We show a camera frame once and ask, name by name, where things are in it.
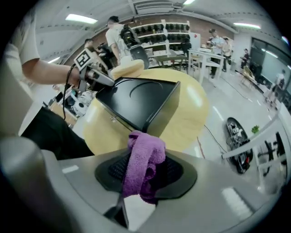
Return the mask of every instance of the purple towel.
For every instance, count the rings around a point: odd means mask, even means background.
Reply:
[[[166,145],[158,137],[140,131],[129,135],[127,145],[131,156],[123,181],[123,196],[140,194],[144,201],[151,203],[156,190],[151,189],[149,181],[156,174],[156,164],[166,159]]]

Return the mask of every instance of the yellow wooden round table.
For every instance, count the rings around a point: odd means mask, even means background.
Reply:
[[[209,106],[206,93],[194,78],[171,69],[144,70],[138,78],[181,82],[179,106],[160,138],[167,149],[182,152],[197,139],[205,124]],[[92,101],[84,118],[85,142],[95,155],[127,147],[130,130],[97,99]]]

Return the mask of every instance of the white table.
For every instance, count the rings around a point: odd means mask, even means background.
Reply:
[[[197,51],[197,50],[188,50],[188,51],[189,51],[188,74],[190,74],[191,64],[193,62],[192,55],[201,55],[202,59],[198,60],[198,62],[200,62],[200,61],[202,62],[202,66],[201,66],[201,70],[200,70],[200,74],[199,74],[199,83],[202,84],[206,66],[218,67],[219,70],[218,70],[218,72],[216,71],[215,80],[217,81],[219,79],[219,77],[221,75],[221,70],[222,70],[222,67],[223,67],[223,59],[224,59],[223,56],[220,56],[220,55],[217,55],[217,54],[214,54],[214,53]],[[212,57],[220,59],[220,63],[217,64],[215,62],[208,61],[208,59],[212,58]]]

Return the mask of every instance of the ceiling light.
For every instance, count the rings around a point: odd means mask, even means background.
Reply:
[[[282,40],[283,40],[287,45],[289,45],[289,41],[288,41],[288,39],[287,39],[285,36],[282,36]]]
[[[194,2],[195,0],[186,0],[186,2],[184,2],[183,4],[184,5],[189,5],[191,4],[192,2]]]
[[[242,26],[242,27],[252,27],[256,29],[261,29],[259,25],[254,25],[254,24],[245,24],[245,23],[234,23],[236,26]]]
[[[81,16],[81,15],[74,15],[74,14],[69,14],[65,20],[78,21],[78,22],[83,22],[83,23],[87,23],[87,24],[94,24],[98,21],[98,20],[94,20],[92,18],[88,18],[88,17]]]
[[[273,54],[273,53],[271,53],[270,51],[266,51],[266,53],[268,53],[268,54],[270,54],[270,55],[272,55],[272,56],[274,56],[275,58],[278,58],[278,56],[276,55],[276,54]]]
[[[51,60],[51,61],[49,61],[48,63],[52,63],[52,62],[57,61],[57,60],[59,60],[59,59],[60,59],[60,56],[57,57],[57,58],[55,58],[55,59],[53,59],[53,60]]]

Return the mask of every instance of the ceiling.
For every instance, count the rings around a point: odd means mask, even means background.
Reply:
[[[269,15],[252,0],[195,0],[183,5],[185,0],[41,0],[36,6],[36,40],[42,59],[50,61],[61,57],[64,61],[86,38],[93,37],[105,28],[107,19],[117,15],[121,20],[133,16],[154,13],[191,15],[232,30],[250,32],[247,28],[235,28],[234,22],[258,24],[264,36],[281,40]],[[98,20],[90,25],[66,21],[68,14],[83,15]]]

